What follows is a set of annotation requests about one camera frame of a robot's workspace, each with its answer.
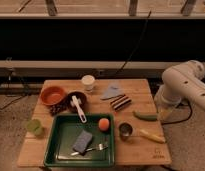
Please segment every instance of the sponge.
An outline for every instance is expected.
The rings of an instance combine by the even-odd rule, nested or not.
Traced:
[[[73,144],[73,150],[83,154],[91,142],[93,135],[83,130]]]

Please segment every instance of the table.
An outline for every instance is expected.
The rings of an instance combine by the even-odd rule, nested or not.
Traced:
[[[110,107],[111,100],[100,100],[100,96],[111,82],[118,81],[124,93],[132,99],[130,106],[119,112],[114,112]],[[132,111],[141,113],[156,113],[156,107],[146,79],[97,79],[94,91],[86,93],[80,80],[46,80],[42,90],[48,86],[59,85],[66,93],[82,91],[88,100],[87,110],[89,113],[112,113],[115,124],[115,165],[138,166],[138,165],[162,165],[170,164],[171,157],[167,144],[160,144],[141,137],[138,134],[139,128],[144,128],[155,134],[164,136],[159,121],[147,122],[133,116]],[[49,109],[38,99],[32,118],[39,119],[44,127],[42,138],[36,138],[27,133],[18,158],[19,167],[43,167],[43,159],[51,131],[53,117]],[[118,126],[122,122],[128,122],[133,127],[132,137],[126,142],[121,141]]]

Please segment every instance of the small green cup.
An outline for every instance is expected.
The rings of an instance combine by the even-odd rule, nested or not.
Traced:
[[[35,136],[40,136],[43,133],[43,127],[40,120],[32,119],[26,124],[26,130]]]

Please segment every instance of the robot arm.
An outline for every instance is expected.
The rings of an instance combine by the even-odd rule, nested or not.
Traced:
[[[165,120],[169,109],[175,108],[182,98],[187,98],[205,110],[205,84],[201,79],[205,68],[198,61],[188,61],[166,69],[162,74],[162,85],[155,95],[159,120]]]

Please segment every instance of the yellow object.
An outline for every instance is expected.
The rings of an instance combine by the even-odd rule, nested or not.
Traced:
[[[140,129],[140,133],[143,137],[148,138],[150,140],[153,140],[155,142],[158,142],[158,143],[165,143],[166,142],[164,137],[160,137],[156,134],[152,134],[152,133],[146,131],[145,129]]]

